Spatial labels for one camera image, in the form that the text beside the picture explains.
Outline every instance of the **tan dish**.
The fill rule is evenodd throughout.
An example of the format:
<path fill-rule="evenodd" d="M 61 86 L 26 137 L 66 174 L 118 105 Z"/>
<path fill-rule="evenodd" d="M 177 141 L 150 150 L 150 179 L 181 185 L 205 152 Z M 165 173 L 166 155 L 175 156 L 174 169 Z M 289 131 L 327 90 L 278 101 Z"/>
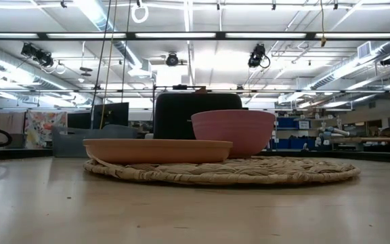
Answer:
<path fill-rule="evenodd" d="M 232 142 L 203 140 L 86 139 L 91 158 L 108 163 L 218 163 L 224 161 Z"/>

